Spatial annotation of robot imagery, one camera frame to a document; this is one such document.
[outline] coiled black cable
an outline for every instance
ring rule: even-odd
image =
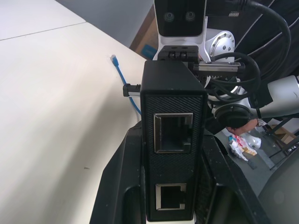
[[[250,56],[243,54],[243,53],[238,53],[238,52],[231,52],[231,53],[225,53],[225,54],[221,54],[221,55],[217,55],[214,57],[211,57],[211,61],[216,61],[222,58],[226,58],[226,57],[240,57],[242,58],[245,62],[251,64],[252,68],[253,68],[253,73],[254,73],[254,78],[247,80],[247,81],[243,81],[243,82],[226,82],[226,81],[221,81],[221,80],[217,80],[217,79],[211,79],[211,83],[218,88],[219,90],[221,90],[222,92],[224,92],[225,94],[227,94],[228,96],[230,96],[232,99],[223,99],[221,98],[218,94],[217,91],[214,89],[212,90],[212,94],[220,101],[225,102],[225,103],[233,103],[233,102],[237,102],[241,99],[247,98],[249,97],[252,93],[255,93],[261,84],[261,72],[260,69],[257,65],[257,63],[255,62],[255,60],[253,60]],[[231,93],[229,90],[227,90],[224,86],[231,86],[231,87],[235,87],[235,86],[244,86],[244,85],[252,85],[252,90],[248,91],[245,94],[242,95],[238,95],[238,94],[234,94]]]
[[[210,93],[212,93],[219,101],[221,101],[223,103],[234,103],[241,99],[251,96],[253,93],[255,93],[259,89],[261,80],[270,79],[273,77],[273,75],[275,75],[275,72],[277,72],[278,69],[281,68],[281,66],[283,65],[284,61],[286,60],[286,58],[288,56],[292,39],[291,39],[291,32],[290,32],[287,22],[284,20],[283,17],[281,17],[278,13],[276,13],[274,10],[270,9],[269,7],[264,6],[258,2],[253,1],[253,0],[226,0],[226,2],[235,4],[236,6],[238,6],[238,9],[243,10],[245,8],[252,8],[254,10],[258,10],[260,13],[262,13],[264,15],[271,17],[275,22],[277,22],[277,24],[282,32],[282,35],[285,39],[285,42],[282,46],[279,60],[277,62],[275,62],[275,65],[272,66],[271,69],[264,72],[262,74],[262,77],[261,77],[261,72],[260,72],[260,69],[259,69],[257,63],[250,56],[247,56],[246,54],[232,52],[232,53],[221,54],[221,55],[211,58],[212,61],[216,61],[216,60],[226,58],[226,57],[237,57],[237,58],[243,59],[245,62],[252,65],[255,77],[250,80],[241,81],[238,83],[225,82],[225,81],[221,81],[221,80],[217,80],[217,79],[211,79],[211,81],[210,81],[216,87],[214,90],[210,90]],[[252,86],[252,89],[242,95],[233,94],[225,88],[228,86],[233,87],[233,86],[245,86],[245,85],[247,86],[247,89],[248,89],[248,86]],[[216,89],[221,90],[223,93],[230,96],[231,99],[222,98],[221,96],[219,96],[217,94]]]

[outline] camera module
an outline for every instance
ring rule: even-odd
[[[165,13],[164,20],[166,22],[172,22],[172,21],[174,21],[174,14],[173,13],[169,13],[169,12]]]
[[[194,12],[187,12],[186,13],[186,20],[188,22],[192,22],[195,20],[195,13]]]

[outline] empty ethernet port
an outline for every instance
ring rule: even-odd
[[[186,184],[157,184],[156,210],[184,210]]]
[[[191,150],[193,113],[156,113],[156,153],[188,153]]]

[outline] white table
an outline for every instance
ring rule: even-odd
[[[0,41],[0,52],[1,224],[88,223],[137,123],[109,57],[132,84],[145,59],[88,23]]]
[[[83,22],[54,0],[0,0],[0,40]]]

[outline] plastic bag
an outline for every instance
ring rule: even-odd
[[[259,149],[262,144],[262,140],[260,138],[253,137],[248,133],[244,133],[240,135],[250,147]]]
[[[252,156],[255,156],[257,154],[256,150],[251,148],[244,138],[237,135],[232,135],[229,137],[229,145],[231,147],[232,153],[236,155],[238,158],[241,158],[245,161],[248,160],[243,155],[244,152]]]

